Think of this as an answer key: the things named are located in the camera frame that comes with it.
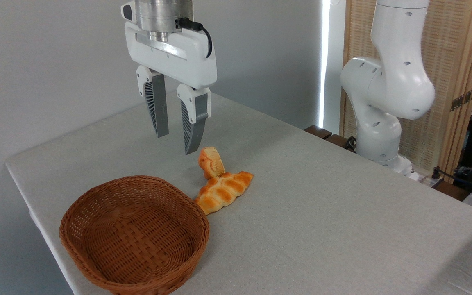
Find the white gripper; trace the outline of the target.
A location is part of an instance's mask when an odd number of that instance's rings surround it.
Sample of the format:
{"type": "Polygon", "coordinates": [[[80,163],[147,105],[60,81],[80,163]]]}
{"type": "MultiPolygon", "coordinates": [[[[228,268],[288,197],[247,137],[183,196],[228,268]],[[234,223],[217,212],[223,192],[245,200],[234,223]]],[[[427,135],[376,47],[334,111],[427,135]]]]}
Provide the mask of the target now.
{"type": "Polygon", "coordinates": [[[160,138],[169,133],[166,75],[182,83],[177,88],[177,96],[181,101],[185,154],[197,151],[206,119],[211,116],[211,91],[208,87],[218,77],[215,51],[212,50],[206,58],[209,50],[207,36],[183,29],[171,33],[167,42],[159,42],[151,40],[148,32],[132,22],[125,23],[124,31],[129,54],[141,65],[136,70],[138,91],[146,101],[156,136],[160,138]]]}

